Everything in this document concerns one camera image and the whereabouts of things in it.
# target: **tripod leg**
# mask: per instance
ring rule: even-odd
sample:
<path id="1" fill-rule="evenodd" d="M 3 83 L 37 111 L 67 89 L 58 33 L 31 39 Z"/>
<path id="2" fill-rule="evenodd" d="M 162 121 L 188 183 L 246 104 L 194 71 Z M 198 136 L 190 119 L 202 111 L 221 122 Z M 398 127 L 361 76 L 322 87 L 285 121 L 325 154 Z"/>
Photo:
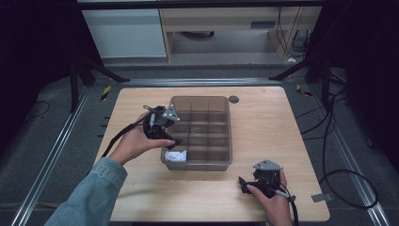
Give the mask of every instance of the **tripod leg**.
<path id="1" fill-rule="evenodd" d="M 114 80 L 117 81 L 117 82 L 129 82 L 129 81 L 130 81 L 130 79 L 119 77 L 118 75 L 116 75 L 116 74 L 110 72 L 110 71 L 107 70 L 106 68 L 97 65 L 96 63 L 94 63 L 93 61 L 91 61 L 91 60 L 90 60 L 89 58 L 87 58 L 87 57 L 81 56 L 79 59 L 80 59 L 84 64 L 86 64 L 86 65 L 88 65 L 89 67 L 91 67 L 91 68 L 93 68 L 93 69 L 99 71 L 100 73 L 105 74 L 106 76 L 108 76 L 108 77 L 114 79 Z"/>

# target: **plastic compartment box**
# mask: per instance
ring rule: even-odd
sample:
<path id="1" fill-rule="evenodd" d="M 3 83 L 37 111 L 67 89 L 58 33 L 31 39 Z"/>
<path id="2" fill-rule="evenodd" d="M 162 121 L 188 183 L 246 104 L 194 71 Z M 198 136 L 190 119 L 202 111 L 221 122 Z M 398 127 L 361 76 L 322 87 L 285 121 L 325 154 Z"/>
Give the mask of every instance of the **plastic compartment box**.
<path id="1" fill-rule="evenodd" d="M 229 100 L 223 96 L 174 96 L 179 121 L 167 133 L 183 142 L 164 148 L 161 160 L 169 170 L 224 171 L 232 162 Z M 170 162 L 166 151 L 187 150 L 186 162 Z"/>

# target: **person's left hand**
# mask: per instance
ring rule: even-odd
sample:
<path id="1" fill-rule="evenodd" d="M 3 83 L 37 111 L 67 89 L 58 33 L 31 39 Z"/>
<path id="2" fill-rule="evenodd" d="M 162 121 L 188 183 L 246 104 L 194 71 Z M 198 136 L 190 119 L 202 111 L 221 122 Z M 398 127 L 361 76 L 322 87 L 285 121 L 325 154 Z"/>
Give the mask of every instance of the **person's left hand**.
<path id="1" fill-rule="evenodd" d="M 141 119 L 147 114 L 143 113 L 139 118 Z M 167 147 L 174 144 L 174 142 L 174 140 L 169 139 L 148 139 L 143 132 L 143 126 L 138 125 L 123 135 L 117 148 L 109 157 L 124 165 L 150 149 Z"/>

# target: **denim jacket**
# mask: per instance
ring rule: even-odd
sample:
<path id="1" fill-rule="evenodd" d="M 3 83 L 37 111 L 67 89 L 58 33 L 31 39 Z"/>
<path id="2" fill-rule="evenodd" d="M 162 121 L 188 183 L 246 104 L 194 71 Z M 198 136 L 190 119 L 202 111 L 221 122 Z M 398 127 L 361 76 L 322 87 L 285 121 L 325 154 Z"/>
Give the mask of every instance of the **denim jacket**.
<path id="1" fill-rule="evenodd" d="M 112 158 L 101 158 L 45 225 L 108 225 L 127 172 Z"/>

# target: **white cabinet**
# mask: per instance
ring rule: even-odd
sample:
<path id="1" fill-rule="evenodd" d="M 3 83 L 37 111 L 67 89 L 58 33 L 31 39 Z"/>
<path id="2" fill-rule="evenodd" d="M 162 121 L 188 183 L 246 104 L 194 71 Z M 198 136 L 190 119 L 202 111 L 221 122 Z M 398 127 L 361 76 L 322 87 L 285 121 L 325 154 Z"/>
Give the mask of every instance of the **white cabinet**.
<path id="1" fill-rule="evenodd" d="M 78 0 L 79 3 L 112 1 Z M 138 57 L 166 59 L 158 9 L 84 10 L 83 15 L 104 63 Z"/>

